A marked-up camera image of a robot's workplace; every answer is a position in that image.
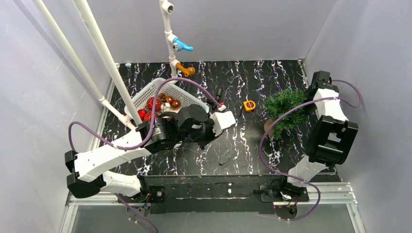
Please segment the small green christmas tree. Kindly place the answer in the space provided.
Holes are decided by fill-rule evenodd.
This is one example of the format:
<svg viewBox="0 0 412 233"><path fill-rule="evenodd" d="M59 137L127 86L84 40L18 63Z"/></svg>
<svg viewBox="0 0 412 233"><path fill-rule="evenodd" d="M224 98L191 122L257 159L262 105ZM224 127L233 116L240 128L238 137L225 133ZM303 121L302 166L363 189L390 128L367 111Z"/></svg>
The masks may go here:
<svg viewBox="0 0 412 233"><path fill-rule="evenodd" d="M264 100L264 108L267 116L276 120L292 108L304 103L306 100L303 90L285 89L273 96L267 97ZM273 137L277 140L281 139L283 131L296 129L300 124L306 123L308 114L304 109L300 108L285 116L273 127Z"/></svg>

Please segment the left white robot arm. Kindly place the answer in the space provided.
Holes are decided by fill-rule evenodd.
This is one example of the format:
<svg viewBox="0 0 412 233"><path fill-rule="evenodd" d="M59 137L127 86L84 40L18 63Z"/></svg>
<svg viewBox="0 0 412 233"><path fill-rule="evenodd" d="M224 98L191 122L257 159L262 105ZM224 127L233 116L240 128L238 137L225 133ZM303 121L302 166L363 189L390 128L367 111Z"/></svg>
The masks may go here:
<svg viewBox="0 0 412 233"><path fill-rule="evenodd" d="M109 145L77 153L65 154L67 187L76 198L88 198L99 192L118 193L133 197L143 191L138 176L127 176L112 168L136 158L171 150L178 144L196 142L203 149L231 126L230 112L209 114L196 104L178 113L165 112L154 118L154 125L145 121Z"/></svg>

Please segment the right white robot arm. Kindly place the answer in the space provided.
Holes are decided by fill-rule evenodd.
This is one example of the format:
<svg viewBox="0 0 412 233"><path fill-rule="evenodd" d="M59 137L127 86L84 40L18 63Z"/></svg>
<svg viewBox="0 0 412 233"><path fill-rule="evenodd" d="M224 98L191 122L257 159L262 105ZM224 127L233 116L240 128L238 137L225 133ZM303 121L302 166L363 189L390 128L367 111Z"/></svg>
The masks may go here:
<svg viewBox="0 0 412 233"><path fill-rule="evenodd" d="M320 171L343 164L358 133L358 125L344 115L332 81L329 72L314 72L305 93L318 120L305 146L306 155L281 180L278 195L284 200L301 196L305 183Z"/></svg>

